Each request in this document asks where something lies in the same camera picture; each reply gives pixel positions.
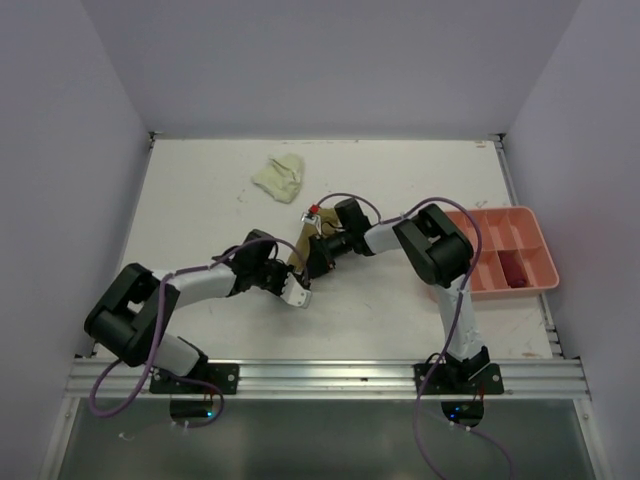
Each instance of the black mounting bracket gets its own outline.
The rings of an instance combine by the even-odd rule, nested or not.
[[[416,363],[413,366],[413,381],[416,386],[416,392],[420,389],[425,375],[432,366],[433,363]],[[483,395],[502,395],[504,393],[502,374],[500,373],[500,366],[497,363],[488,364],[475,376],[466,381],[456,379],[446,363],[440,364],[431,375],[423,395],[473,396],[479,392],[482,392]]]
[[[240,379],[240,365],[237,363],[207,363],[198,369],[196,380],[209,382],[224,395],[235,395]],[[154,394],[192,395],[202,393],[203,387],[181,383],[161,371],[151,377],[149,391]]]

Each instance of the white table surface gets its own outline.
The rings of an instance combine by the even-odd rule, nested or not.
[[[286,153],[305,160],[302,190],[289,205],[250,180],[268,155]],[[301,213],[326,193],[343,191],[371,200],[385,218],[434,195],[468,208],[509,205],[490,142],[158,140],[123,265],[207,263],[252,228],[295,243]],[[280,249],[281,258],[288,255]],[[306,310],[258,289],[204,301],[176,311],[168,331],[212,358],[420,359],[442,348],[437,305],[400,251],[341,257],[312,291]],[[535,298],[474,308],[492,358],[552,356]]]

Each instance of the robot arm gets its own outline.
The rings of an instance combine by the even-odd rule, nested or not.
[[[190,376],[207,357],[187,341],[164,333],[174,310],[209,298],[225,298],[252,286],[267,290],[295,307],[306,308],[311,299],[308,284],[293,267],[269,258],[275,242],[270,235],[253,230],[245,243],[225,263],[211,269],[195,269],[172,278],[164,289],[162,338],[154,365],[172,374]],[[127,265],[93,308],[85,331],[131,367],[149,358],[158,321],[162,278],[169,272],[152,271],[139,264]]]
[[[335,258],[354,251],[372,256],[402,249],[418,277],[438,299],[445,337],[453,328],[455,309],[462,293],[458,322],[446,352],[449,371],[466,382],[489,365],[488,350],[478,332],[468,284],[460,290],[469,270],[473,248],[469,240],[436,205],[427,205],[414,217],[371,226],[355,199],[335,206],[343,230],[331,236],[310,238],[307,268],[311,278],[335,268]]]

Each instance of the metal extrusion bar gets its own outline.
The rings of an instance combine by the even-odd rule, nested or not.
[[[84,398],[108,359],[77,359],[65,396]],[[413,368],[417,361],[337,360],[211,360],[240,364],[240,399],[326,399],[326,400],[411,400],[415,398]],[[491,400],[588,399],[589,392],[579,360],[502,360],[505,394]],[[98,396],[125,398],[136,384],[142,367],[116,367],[103,382]],[[145,385],[140,398],[169,398],[154,395]],[[181,398],[200,398],[181,395]],[[462,395],[425,396],[429,400],[465,399]]]

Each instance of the wire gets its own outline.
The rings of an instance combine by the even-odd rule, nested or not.
[[[117,405],[116,407],[113,407],[113,408],[111,408],[109,410],[100,410],[98,408],[98,406],[96,405],[96,395],[98,393],[98,389],[100,388],[100,385],[102,384],[104,379],[107,378],[109,373],[111,373],[111,371],[116,366],[118,366],[120,363],[122,363],[122,360],[118,359],[115,362],[111,363],[98,376],[98,378],[96,379],[95,383],[93,384],[93,387],[91,387],[91,392],[89,393],[89,410],[91,411],[91,413],[93,415],[95,415],[96,417],[100,417],[100,418],[113,417],[113,416],[119,414],[120,412],[122,412],[123,410],[125,410],[127,407],[129,407],[129,405],[131,405],[131,403],[135,400],[135,398],[140,394],[140,391],[142,390],[142,387],[144,386],[145,382],[147,381],[147,377],[149,376],[149,373],[151,372],[151,369],[153,368],[153,364],[155,363],[156,355],[158,353],[158,347],[160,345],[160,339],[162,337],[162,330],[163,330],[162,325],[163,325],[163,319],[164,319],[165,290],[166,290],[167,283],[169,282],[169,280],[171,280],[173,277],[177,277],[177,276],[180,276],[180,275],[185,275],[187,273],[195,273],[195,272],[203,272],[203,271],[206,271],[206,270],[211,270],[212,268],[215,268],[218,265],[221,265],[222,263],[226,262],[228,259],[230,259],[233,255],[238,253],[243,248],[246,248],[246,247],[248,247],[250,245],[255,245],[257,243],[262,243],[262,242],[277,242],[277,243],[281,243],[282,245],[285,245],[286,247],[289,247],[293,251],[293,253],[295,253],[296,256],[298,257],[298,259],[300,260],[301,265],[305,265],[305,261],[304,261],[304,257],[302,256],[302,253],[295,246],[293,246],[290,242],[288,242],[286,240],[282,240],[280,238],[263,237],[263,238],[256,238],[256,239],[253,239],[253,240],[249,240],[248,242],[245,242],[242,245],[239,245],[237,247],[232,248],[230,251],[227,251],[223,255],[221,255],[220,257],[216,258],[215,261],[211,265],[199,265],[199,266],[196,266],[196,267],[187,267],[187,268],[183,268],[183,269],[180,269],[180,270],[176,270],[175,273],[166,274],[164,277],[162,277],[162,280],[160,280],[160,287],[159,287],[160,294],[158,295],[158,316],[156,317],[156,327],[155,327],[155,329],[153,331],[153,338],[151,340],[151,348],[149,349],[149,356],[147,357],[147,361],[145,362],[145,366],[144,366],[144,369],[142,371],[142,374],[140,375],[140,378],[138,379],[138,383],[136,383],[136,386],[133,387],[133,390],[131,390],[131,393],[129,394],[129,396],[127,398],[125,398],[124,401],[120,405]],[[303,274],[303,278],[305,280],[305,284],[308,284],[308,282],[309,282],[309,272],[307,271],[306,266],[304,266],[304,268],[302,270],[302,274]]]
[[[460,288],[458,290],[458,300],[456,301],[456,308],[455,308],[455,311],[454,311],[454,314],[453,314],[453,322],[451,324],[451,330],[449,331],[449,334],[447,335],[447,338],[446,338],[446,340],[444,342],[444,347],[442,347],[442,350],[438,354],[438,358],[433,363],[433,365],[431,365],[431,368],[429,368],[429,370],[427,371],[427,374],[424,376],[424,380],[422,380],[422,383],[420,384],[420,388],[418,389],[418,395],[416,397],[416,401],[415,401],[415,405],[414,405],[414,409],[413,409],[413,434],[414,434],[414,437],[415,437],[415,440],[416,440],[416,445],[418,446],[418,450],[420,451],[420,454],[422,455],[422,458],[424,458],[425,462],[427,462],[427,465],[429,465],[429,468],[431,468],[433,473],[435,473],[439,478],[446,480],[447,477],[438,468],[438,466],[433,462],[433,460],[431,459],[431,457],[427,453],[427,449],[426,449],[426,447],[424,445],[424,442],[422,441],[422,438],[421,438],[421,435],[420,435],[420,400],[422,398],[422,395],[424,394],[424,391],[425,391],[427,385],[429,384],[429,379],[433,375],[433,372],[435,371],[436,367],[442,362],[442,360],[444,358],[444,355],[447,352],[447,349],[449,348],[449,345],[451,345],[451,341],[453,340],[453,334],[455,332],[456,326],[458,325],[458,320],[460,318],[460,311],[462,309],[462,301],[464,299],[464,293],[463,293],[464,289],[465,289],[467,283],[469,282],[469,279],[471,278],[471,274],[473,273],[473,271],[475,270],[476,266],[478,265],[478,262],[480,261],[480,255],[482,254],[482,232],[480,231],[480,226],[478,225],[478,222],[476,222],[476,219],[473,218],[473,215],[471,215],[467,209],[465,209],[459,203],[454,202],[453,200],[449,200],[448,198],[444,198],[444,197],[431,197],[431,198],[427,198],[425,200],[422,200],[421,202],[418,202],[405,215],[402,215],[402,216],[399,216],[399,217],[396,217],[396,218],[392,218],[392,219],[389,219],[389,220],[385,220],[385,221],[382,221],[381,223],[382,224],[388,224],[388,223],[394,223],[394,222],[398,222],[400,220],[403,220],[404,218],[406,218],[406,217],[410,216],[411,214],[413,214],[416,210],[418,210],[423,205],[425,205],[427,203],[432,203],[432,202],[447,203],[447,204],[457,208],[458,210],[460,210],[469,219],[469,222],[471,222],[471,225],[473,226],[473,229],[476,232],[476,236],[478,237],[478,248],[476,249],[476,253],[475,253],[474,257],[473,257],[473,260],[471,261],[471,265],[469,266],[469,270],[467,271],[467,273],[465,274],[464,278],[462,279],[462,283],[460,284]],[[464,427],[464,426],[461,426],[461,425],[457,425],[457,426],[459,428],[461,428],[461,429],[466,429],[466,427]],[[488,435],[486,433],[479,432],[479,431],[477,431],[475,429],[471,429],[471,433],[473,433],[474,435],[477,435],[477,436],[479,436],[481,438],[484,438],[485,440],[487,440],[488,442],[492,443],[496,448],[498,448],[502,452],[502,454],[507,459],[507,463],[509,464],[509,478],[513,479],[514,478],[513,459],[511,458],[511,455],[506,450],[506,448],[504,448],[496,439],[494,439],[493,437],[491,437],[490,435]]]
[[[378,223],[382,222],[382,214],[380,213],[380,210],[378,210],[376,208],[376,206],[373,203],[371,203],[369,200],[367,200],[366,198],[363,198],[363,197],[361,197],[359,195],[354,195],[353,193],[330,193],[330,194],[325,195],[324,197],[322,197],[320,200],[318,200],[316,202],[316,205],[320,206],[325,201],[327,201],[327,200],[329,200],[330,198],[333,198],[333,197],[349,197],[349,198],[355,198],[356,200],[360,200],[362,203],[364,203],[366,205],[369,205],[371,210],[373,210],[373,212],[378,217]]]

